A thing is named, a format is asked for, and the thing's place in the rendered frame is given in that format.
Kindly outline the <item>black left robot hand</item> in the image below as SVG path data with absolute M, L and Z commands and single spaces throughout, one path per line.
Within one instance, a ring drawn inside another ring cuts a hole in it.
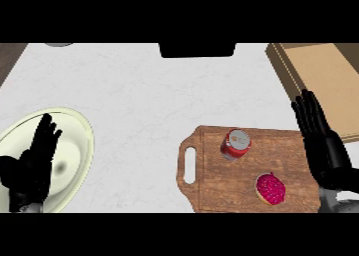
M 23 213 L 31 204 L 43 205 L 51 189 L 52 160 L 62 131 L 52 116 L 40 119 L 30 148 L 20 158 L 0 156 L 0 183 L 9 189 L 9 212 Z

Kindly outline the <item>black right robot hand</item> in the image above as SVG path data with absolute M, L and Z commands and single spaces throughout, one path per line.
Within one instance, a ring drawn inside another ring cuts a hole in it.
M 303 136 L 309 170 L 319 186 L 359 194 L 359 169 L 352 166 L 342 138 L 330 128 L 312 91 L 302 91 L 291 108 Z

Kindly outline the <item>red can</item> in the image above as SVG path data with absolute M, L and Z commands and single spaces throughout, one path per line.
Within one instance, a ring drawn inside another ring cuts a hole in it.
M 220 153 L 229 161 L 237 161 L 249 152 L 251 139 L 243 129 L 232 129 L 220 145 Z

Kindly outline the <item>cardboard box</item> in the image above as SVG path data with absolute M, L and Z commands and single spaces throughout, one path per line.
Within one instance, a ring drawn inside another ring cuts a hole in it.
M 359 141 L 359 43 L 269 43 L 266 55 L 290 100 L 312 91 L 343 142 Z

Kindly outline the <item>brown wooden cutting board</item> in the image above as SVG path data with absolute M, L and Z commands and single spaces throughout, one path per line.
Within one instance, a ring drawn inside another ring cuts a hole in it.
M 249 128 L 251 148 L 235 161 L 220 145 L 228 127 L 200 126 L 179 150 L 197 151 L 195 181 L 185 182 L 185 159 L 178 159 L 178 186 L 197 212 L 315 213 L 321 206 L 318 183 L 311 175 L 302 133 Z M 284 202 L 266 204 L 256 193 L 256 179 L 271 173 L 285 185 Z

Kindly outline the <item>pale green round plate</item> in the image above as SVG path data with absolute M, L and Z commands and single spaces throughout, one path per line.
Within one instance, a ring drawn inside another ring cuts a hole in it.
M 82 113 L 70 108 L 46 108 L 28 114 L 0 134 L 0 156 L 18 158 L 30 147 L 45 113 L 52 116 L 57 128 L 62 130 L 52 161 L 49 196 L 43 204 L 45 213 L 58 213 L 82 186 L 93 158 L 93 131 Z M 0 213 L 8 212 L 8 189 L 0 183 Z

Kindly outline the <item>dark wooden cabinet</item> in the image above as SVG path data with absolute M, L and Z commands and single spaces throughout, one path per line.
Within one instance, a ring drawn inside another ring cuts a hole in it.
M 0 43 L 0 86 L 26 50 L 26 43 Z

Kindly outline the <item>black appliance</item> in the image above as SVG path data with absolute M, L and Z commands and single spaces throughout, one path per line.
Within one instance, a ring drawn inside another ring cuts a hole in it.
M 160 43 L 163 58 L 229 57 L 235 43 Z

